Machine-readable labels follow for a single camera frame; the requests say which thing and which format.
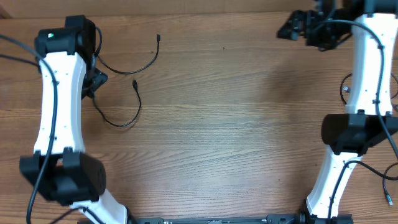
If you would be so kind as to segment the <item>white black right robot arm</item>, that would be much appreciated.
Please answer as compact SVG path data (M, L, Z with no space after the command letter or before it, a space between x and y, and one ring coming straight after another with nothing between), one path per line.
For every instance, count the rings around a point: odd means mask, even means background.
M325 158L317 181L297 214L268 215L268 223L351 223L338 212L353 169L368 149L397 132L390 80L397 36L395 0L318 1L316 10L296 10L278 30L280 39L303 37L308 46L333 50L354 40L351 90L343 114L328 114L322 123Z

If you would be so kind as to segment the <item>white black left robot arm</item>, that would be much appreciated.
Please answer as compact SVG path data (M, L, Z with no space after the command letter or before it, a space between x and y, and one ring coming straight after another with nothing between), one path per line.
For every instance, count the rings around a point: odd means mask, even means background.
M31 157L19 168L36 194L79 210L92 223L135 223L129 209L106 188L101 161L86 154L81 101L107 81L96 69L96 26L84 15L68 16L58 29L35 38L42 74L40 129Z

